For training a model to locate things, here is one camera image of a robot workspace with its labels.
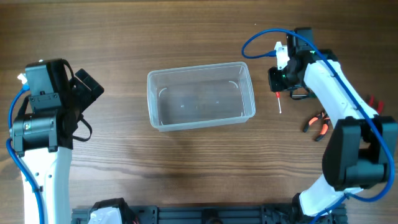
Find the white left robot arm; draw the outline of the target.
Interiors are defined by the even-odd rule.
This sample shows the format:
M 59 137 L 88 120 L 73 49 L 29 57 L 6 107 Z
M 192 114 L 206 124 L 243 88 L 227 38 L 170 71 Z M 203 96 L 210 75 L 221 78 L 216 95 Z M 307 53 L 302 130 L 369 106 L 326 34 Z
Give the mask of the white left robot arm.
M 67 60 L 30 63 L 18 78 L 22 88 L 7 118 L 7 151 L 20 169 L 26 223 L 70 223 L 69 174 L 78 123 L 83 112 L 104 93 L 84 69 Z

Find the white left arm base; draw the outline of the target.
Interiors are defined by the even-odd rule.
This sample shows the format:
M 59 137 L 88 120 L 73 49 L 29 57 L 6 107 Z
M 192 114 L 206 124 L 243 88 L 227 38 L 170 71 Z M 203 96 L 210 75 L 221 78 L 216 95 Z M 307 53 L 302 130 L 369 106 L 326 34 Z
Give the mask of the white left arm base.
M 88 224 L 137 224 L 136 218 L 123 198 L 112 198 L 94 204 Z

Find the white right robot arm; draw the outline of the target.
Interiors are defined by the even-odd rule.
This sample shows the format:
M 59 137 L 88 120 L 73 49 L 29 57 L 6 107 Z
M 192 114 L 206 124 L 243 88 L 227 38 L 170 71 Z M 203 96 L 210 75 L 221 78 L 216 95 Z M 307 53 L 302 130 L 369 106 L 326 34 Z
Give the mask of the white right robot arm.
M 322 174 L 298 195 L 298 212 L 315 223 L 344 200 L 375 202 L 391 189 L 395 177 L 397 122 L 369 106 L 346 79 L 330 49 L 318 49 L 309 28 L 281 29 L 287 43 L 276 43 L 268 71 L 274 93 L 303 88 L 323 106 L 333 132 L 322 158 Z

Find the black red screwdriver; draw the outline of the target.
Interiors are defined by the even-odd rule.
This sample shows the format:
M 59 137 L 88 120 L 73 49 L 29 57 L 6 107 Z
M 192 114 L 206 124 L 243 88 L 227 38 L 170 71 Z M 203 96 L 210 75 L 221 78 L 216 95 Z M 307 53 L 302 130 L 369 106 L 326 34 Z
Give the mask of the black red screwdriver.
M 277 91 L 277 92 L 275 93 L 275 95 L 276 95 L 276 97 L 277 97 L 277 102 L 278 102 L 278 107 L 279 107 L 279 114 L 281 114 L 281 113 L 282 113 L 282 108 L 281 108 L 281 103 L 280 103 L 280 92 Z

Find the clear plastic container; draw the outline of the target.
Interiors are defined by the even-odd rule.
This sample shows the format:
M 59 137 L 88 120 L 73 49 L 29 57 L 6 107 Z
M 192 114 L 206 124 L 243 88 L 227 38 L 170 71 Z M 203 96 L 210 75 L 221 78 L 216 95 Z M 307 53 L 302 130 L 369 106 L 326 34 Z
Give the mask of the clear plastic container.
M 160 132 L 245 123 L 256 114 L 244 62 L 151 71 L 147 105 L 150 123 Z

